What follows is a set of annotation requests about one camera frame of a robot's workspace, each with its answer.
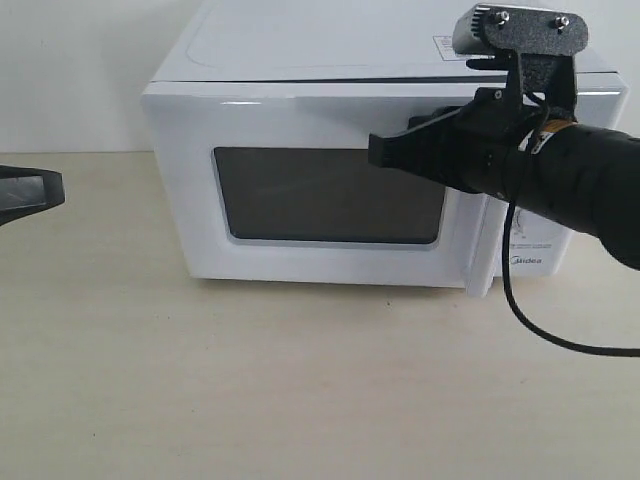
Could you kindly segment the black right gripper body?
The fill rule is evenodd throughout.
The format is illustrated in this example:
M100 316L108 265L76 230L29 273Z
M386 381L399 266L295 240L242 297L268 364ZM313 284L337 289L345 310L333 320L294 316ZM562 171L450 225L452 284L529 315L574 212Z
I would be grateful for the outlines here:
M507 157L530 133L530 108L504 89L480 88L444 133L446 185L471 194L509 196Z

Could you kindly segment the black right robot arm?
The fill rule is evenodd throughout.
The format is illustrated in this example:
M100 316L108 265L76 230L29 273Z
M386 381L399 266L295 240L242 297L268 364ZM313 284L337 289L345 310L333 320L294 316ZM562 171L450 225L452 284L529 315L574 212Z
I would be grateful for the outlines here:
M481 88L403 132L368 140L371 164L469 194L513 202L597 238L618 262L639 267L639 141L624 133L549 116L552 132L532 153L540 105L508 106Z

